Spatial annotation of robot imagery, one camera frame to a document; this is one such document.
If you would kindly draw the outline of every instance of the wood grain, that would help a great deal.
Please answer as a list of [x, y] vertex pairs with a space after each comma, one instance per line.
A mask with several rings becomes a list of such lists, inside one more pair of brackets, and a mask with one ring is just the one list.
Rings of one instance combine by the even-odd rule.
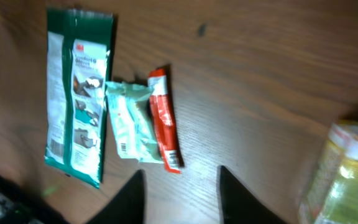
[[[114, 77], [172, 66], [182, 175], [120, 159], [110, 124], [101, 190], [44, 164], [46, 5], [118, 14]], [[137, 169], [146, 223], [219, 223], [218, 165], [296, 223], [329, 125], [356, 109], [358, 1], [0, 0], [0, 174], [33, 192], [59, 184], [46, 201], [72, 223]]]

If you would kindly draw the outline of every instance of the green and white package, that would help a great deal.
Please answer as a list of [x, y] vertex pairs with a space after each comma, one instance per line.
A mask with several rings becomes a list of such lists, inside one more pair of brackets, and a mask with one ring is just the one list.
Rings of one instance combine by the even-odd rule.
[[46, 164], [96, 188], [102, 177], [113, 16], [48, 9]]
[[152, 122], [147, 114], [152, 88], [107, 82], [106, 95], [117, 151], [122, 159], [162, 163]]

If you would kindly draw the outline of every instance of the red packet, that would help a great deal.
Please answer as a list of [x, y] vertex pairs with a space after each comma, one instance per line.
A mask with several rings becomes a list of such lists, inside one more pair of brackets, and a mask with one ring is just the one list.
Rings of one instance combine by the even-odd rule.
[[150, 108], [153, 115], [155, 136], [157, 137], [165, 169], [169, 172], [180, 174], [177, 127], [168, 97], [165, 70], [160, 68], [150, 72], [148, 83], [154, 89], [150, 97]]

